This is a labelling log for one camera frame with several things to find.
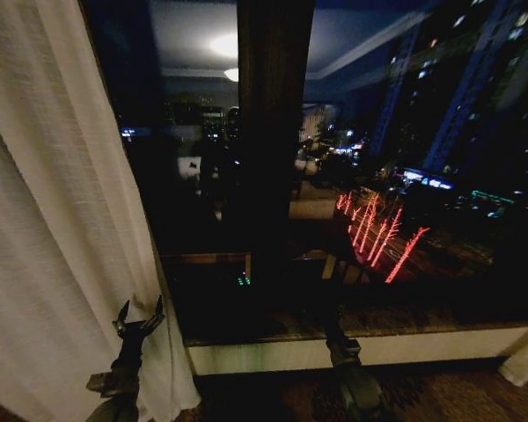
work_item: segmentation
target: high-rise building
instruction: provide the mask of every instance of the high-rise building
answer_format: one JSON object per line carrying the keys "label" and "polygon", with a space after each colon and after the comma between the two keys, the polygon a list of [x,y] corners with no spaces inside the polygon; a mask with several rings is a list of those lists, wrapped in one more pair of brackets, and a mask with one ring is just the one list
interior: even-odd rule
{"label": "high-rise building", "polygon": [[441,4],[396,43],[388,81],[370,153],[433,173],[472,169],[491,121],[524,98],[528,1]]}

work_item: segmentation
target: city lights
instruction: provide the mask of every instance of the city lights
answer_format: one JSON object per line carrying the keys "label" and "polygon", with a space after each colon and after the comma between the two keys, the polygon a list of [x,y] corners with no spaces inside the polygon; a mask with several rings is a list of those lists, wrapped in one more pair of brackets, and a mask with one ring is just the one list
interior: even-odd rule
{"label": "city lights", "polygon": [[363,233],[362,244],[360,244],[360,253],[363,253],[363,247],[366,245],[366,239],[368,238],[368,233],[370,232],[371,224],[373,223],[373,218],[376,216],[376,205],[378,203],[378,196],[376,195],[371,202],[370,215],[368,216],[368,222],[366,223],[366,229]]}
{"label": "city lights", "polygon": [[344,208],[344,215],[348,215],[348,209],[352,203],[352,192],[348,193],[348,199],[346,200],[346,208]]}
{"label": "city lights", "polygon": [[393,281],[393,279],[399,272],[399,269],[403,266],[403,263],[407,260],[408,256],[410,255],[411,251],[413,250],[414,246],[417,244],[421,236],[429,230],[430,228],[420,227],[419,231],[416,232],[413,238],[407,242],[407,246],[405,246],[405,251],[403,252],[403,255],[401,255],[401,258],[399,259],[397,264],[395,264],[395,267],[385,279],[385,283],[391,283]]}
{"label": "city lights", "polygon": [[373,246],[371,247],[370,255],[368,255],[368,261],[371,261],[373,258],[373,252],[376,251],[376,248],[378,247],[379,238],[387,228],[387,219],[384,219],[384,222],[382,222],[381,227],[379,228],[378,235],[376,236],[376,241],[373,243]]}
{"label": "city lights", "polygon": [[456,26],[461,24],[464,21],[465,18],[466,18],[466,15],[462,15],[459,18],[457,18],[456,22],[454,22],[453,28],[455,28]]}
{"label": "city lights", "polygon": [[387,242],[389,242],[389,240],[393,239],[395,237],[395,234],[399,231],[399,229],[398,229],[398,227],[399,227],[399,218],[401,217],[401,211],[402,210],[403,210],[403,208],[399,208],[399,210],[397,211],[397,214],[393,217],[393,220],[391,221],[391,227],[389,228],[389,230],[387,231],[387,234],[385,235],[384,242],[381,244],[381,246],[379,246],[379,250],[378,250],[378,253],[376,254],[376,257],[373,259],[373,261],[371,261],[371,266],[372,267],[376,266],[376,263],[378,262],[378,259],[381,256],[381,252],[383,251],[383,249],[387,245]]}
{"label": "city lights", "polygon": [[356,217],[358,216],[358,213],[360,212],[361,209],[362,209],[362,207],[358,207],[354,211],[352,211],[352,221],[354,221],[356,219]]}
{"label": "city lights", "polygon": [[360,233],[362,233],[363,224],[365,223],[366,217],[370,212],[370,204],[371,200],[368,202],[368,206],[366,207],[366,210],[363,213],[362,220],[360,221],[360,225],[358,226],[358,230],[356,231],[356,235],[354,236],[354,240],[352,241],[352,246],[356,246],[356,244],[358,243],[358,237],[360,236]]}

